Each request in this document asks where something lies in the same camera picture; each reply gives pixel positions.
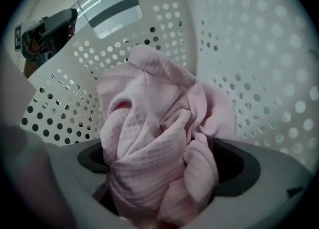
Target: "laundry basket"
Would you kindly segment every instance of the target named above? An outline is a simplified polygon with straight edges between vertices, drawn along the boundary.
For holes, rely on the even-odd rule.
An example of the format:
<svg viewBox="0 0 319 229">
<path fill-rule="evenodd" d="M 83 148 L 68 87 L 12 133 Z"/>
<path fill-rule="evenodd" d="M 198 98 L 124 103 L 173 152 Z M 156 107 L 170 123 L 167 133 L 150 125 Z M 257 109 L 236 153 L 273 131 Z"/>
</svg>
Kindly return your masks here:
<svg viewBox="0 0 319 229">
<path fill-rule="evenodd" d="M 115 17 L 141 19 L 99 38 Z M 227 91 L 238 139 L 318 160 L 318 36 L 298 0 L 125 0 L 91 19 L 29 79 L 37 93 L 21 121 L 58 146 L 99 138 L 99 75 L 147 44 Z"/>
</svg>

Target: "pink waffle-weave cloth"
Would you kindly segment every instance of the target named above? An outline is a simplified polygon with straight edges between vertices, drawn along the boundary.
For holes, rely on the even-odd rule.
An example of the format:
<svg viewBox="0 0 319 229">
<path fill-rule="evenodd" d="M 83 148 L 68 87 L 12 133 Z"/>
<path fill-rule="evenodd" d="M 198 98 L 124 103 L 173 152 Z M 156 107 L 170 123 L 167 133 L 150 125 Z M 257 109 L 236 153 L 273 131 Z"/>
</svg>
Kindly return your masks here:
<svg viewBox="0 0 319 229">
<path fill-rule="evenodd" d="M 97 90 L 103 157 L 120 216 L 135 225 L 194 219 L 218 184 L 207 138 L 235 138 L 227 93 L 197 83 L 184 66 L 145 45 L 106 70 Z"/>
</svg>

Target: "pink fabric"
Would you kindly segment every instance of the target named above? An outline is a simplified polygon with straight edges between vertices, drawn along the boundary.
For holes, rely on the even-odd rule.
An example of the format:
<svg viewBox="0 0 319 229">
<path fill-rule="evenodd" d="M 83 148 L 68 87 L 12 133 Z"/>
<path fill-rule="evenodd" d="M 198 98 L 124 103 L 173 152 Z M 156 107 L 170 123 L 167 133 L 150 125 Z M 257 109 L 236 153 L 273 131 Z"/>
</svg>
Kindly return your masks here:
<svg viewBox="0 0 319 229">
<path fill-rule="evenodd" d="M 98 93 L 104 161 L 120 216 L 191 221 L 218 184 L 207 137 L 235 136 L 228 95 L 196 83 L 185 67 L 145 45 L 101 75 Z"/>
</svg>

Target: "white laundry basket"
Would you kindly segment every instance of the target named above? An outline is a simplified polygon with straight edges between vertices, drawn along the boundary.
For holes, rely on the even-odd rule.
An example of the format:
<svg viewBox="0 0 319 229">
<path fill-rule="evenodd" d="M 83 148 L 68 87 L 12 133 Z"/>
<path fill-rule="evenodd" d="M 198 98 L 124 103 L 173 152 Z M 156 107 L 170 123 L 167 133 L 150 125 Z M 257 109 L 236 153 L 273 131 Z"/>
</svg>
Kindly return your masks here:
<svg viewBox="0 0 319 229">
<path fill-rule="evenodd" d="M 97 36 L 92 27 L 112 25 L 111 16 L 136 5 L 140 20 Z M 139 43 L 227 91 L 239 140 L 317 168 L 319 42 L 298 0 L 125 0 L 92 19 L 32 75 L 37 93 L 21 126 L 58 146 L 99 138 L 99 75 L 127 63 Z"/>
</svg>

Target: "basket hole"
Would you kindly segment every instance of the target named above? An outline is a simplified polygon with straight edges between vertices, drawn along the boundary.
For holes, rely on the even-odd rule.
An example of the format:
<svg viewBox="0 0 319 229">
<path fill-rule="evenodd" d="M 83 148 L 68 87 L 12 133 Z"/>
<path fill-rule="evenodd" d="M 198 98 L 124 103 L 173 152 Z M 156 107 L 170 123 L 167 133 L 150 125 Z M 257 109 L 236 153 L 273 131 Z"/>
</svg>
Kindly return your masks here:
<svg viewBox="0 0 319 229">
<path fill-rule="evenodd" d="M 32 106 L 29 106 L 29 107 L 27 108 L 27 111 L 28 111 L 28 113 L 32 113 L 32 112 L 33 112 L 33 107 L 32 107 Z"/>
<path fill-rule="evenodd" d="M 292 139 L 296 138 L 298 136 L 299 132 L 296 128 L 291 128 L 289 131 L 288 131 L 288 136 Z"/>
<path fill-rule="evenodd" d="M 314 121 L 312 119 L 307 119 L 304 121 L 304 130 L 311 131 L 314 127 Z"/>
<path fill-rule="evenodd" d="M 54 140 L 55 141 L 59 141 L 60 140 L 60 135 L 59 134 L 55 134 L 54 135 Z"/>
<path fill-rule="evenodd" d="M 259 127 L 259 132 L 260 132 L 261 134 L 265 134 L 265 133 L 266 133 L 266 128 L 265 128 L 264 126 L 260 126 L 260 127 Z"/>
<path fill-rule="evenodd" d="M 247 109 L 251 109 L 251 104 L 249 102 L 246 102 L 245 106 Z"/>
<path fill-rule="evenodd" d="M 306 103 L 302 100 L 297 101 L 297 103 L 295 104 L 295 110 L 297 113 L 304 113 L 306 110 Z"/>
<path fill-rule="evenodd" d="M 276 142 L 278 142 L 278 143 L 283 143 L 283 141 L 285 140 L 284 136 L 281 134 L 277 134 L 275 136 L 275 139 L 276 139 Z"/>
<path fill-rule="evenodd" d="M 27 124 L 28 124 L 28 119 L 27 119 L 27 118 L 25 118 L 25 117 L 24 117 L 24 118 L 22 118 L 22 120 L 21 120 L 21 124 L 22 124 L 22 125 L 24 125 L 24 126 L 25 126 L 25 125 L 27 125 Z"/>
<path fill-rule="evenodd" d="M 296 71 L 296 78 L 299 82 L 304 83 L 308 79 L 308 73 L 304 68 L 300 68 Z"/>
<path fill-rule="evenodd" d="M 289 112 L 284 112 L 281 119 L 284 123 L 288 123 L 291 120 L 291 114 Z"/>
<path fill-rule="evenodd" d="M 295 144 L 295 146 L 294 146 L 294 152 L 295 153 L 300 153 L 301 151 L 303 150 L 303 146 L 302 146 L 302 144 Z"/>
<path fill-rule="evenodd" d="M 264 144 L 268 147 L 271 146 L 271 142 L 269 139 L 264 139 Z"/>
<path fill-rule="evenodd" d="M 269 127 L 272 128 L 273 130 L 275 130 L 278 127 L 278 125 L 276 122 L 270 122 Z"/>
<path fill-rule="evenodd" d="M 274 105 L 275 106 L 280 106 L 282 104 L 281 98 L 277 97 L 274 99 Z"/>
<path fill-rule="evenodd" d="M 300 48 L 302 46 L 301 38 L 295 34 L 290 36 L 289 43 L 294 48 Z"/>
<path fill-rule="evenodd" d="M 263 108 L 263 113 L 264 113 L 264 115 L 269 115 L 269 114 L 270 114 L 270 108 L 267 107 L 267 106 L 265 106 L 265 107 Z"/>
<path fill-rule="evenodd" d="M 48 120 L 46 120 L 48 125 L 52 125 L 53 124 L 53 120 L 51 118 L 49 118 Z"/>
<path fill-rule="evenodd" d="M 312 149 L 316 148 L 318 146 L 318 138 L 312 137 L 308 141 L 308 146 Z"/>
<path fill-rule="evenodd" d="M 249 83 L 245 83 L 244 84 L 244 88 L 246 91 L 250 91 L 251 87 L 250 87 L 250 84 Z"/>
<path fill-rule="evenodd" d="M 240 80 L 241 80 L 240 75 L 239 75 L 239 74 L 236 74 L 236 75 L 235 75 L 235 79 L 236 79 L 237 81 L 240 81 Z"/>
<path fill-rule="evenodd" d="M 32 125 L 32 130 L 33 131 L 38 131 L 38 129 L 39 129 L 39 126 L 37 124 L 33 124 Z"/>
<path fill-rule="evenodd" d="M 42 113 L 38 113 L 38 114 L 36 115 L 36 117 L 37 117 L 39 120 L 41 120 L 41 119 L 43 118 L 43 114 L 42 114 Z"/>
<path fill-rule="evenodd" d="M 317 101 L 319 99 L 319 92 L 316 86 L 311 87 L 309 97 L 312 101 Z"/>
<path fill-rule="evenodd" d="M 44 137 L 48 137 L 50 135 L 50 132 L 48 130 L 43 131 Z"/>
<path fill-rule="evenodd" d="M 269 91 L 270 91 L 270 85 L 269 85 L 269 84 L 264 84 L 264 85 L 263 85 L 263 90 L 264 90 L 265 92 L 269 92 Z"/>
<path fill-rule="evenodd" d="M 265 11 L 265 10 L 268 8 L 268 5 L 267 5 L 266 1 L 264 1 L 264 0 L 259 0 L 259 1 L 257 2 L 257 8 L 258 8 L 259 10 L 261 10 L 261 11 Z"/>
</svg>

